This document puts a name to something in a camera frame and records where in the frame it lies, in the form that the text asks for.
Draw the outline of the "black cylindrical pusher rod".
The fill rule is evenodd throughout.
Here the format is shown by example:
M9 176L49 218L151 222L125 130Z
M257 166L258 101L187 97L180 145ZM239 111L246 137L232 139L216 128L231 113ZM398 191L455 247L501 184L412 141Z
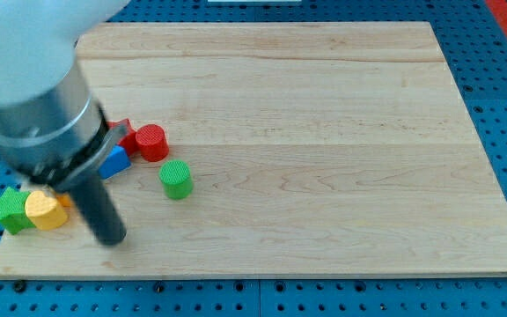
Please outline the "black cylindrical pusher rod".
M104 246L121 243L127 229L98 173L92 173L69 192L96 240Z

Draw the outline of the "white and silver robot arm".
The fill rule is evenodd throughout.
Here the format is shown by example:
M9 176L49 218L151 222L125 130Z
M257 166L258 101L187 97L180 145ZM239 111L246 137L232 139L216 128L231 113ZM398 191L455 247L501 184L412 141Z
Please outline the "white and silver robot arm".
M98 170L127 127L108 126L76 44L128 2L0 1L0 155L30 182L70 195L105 246L127 230Z

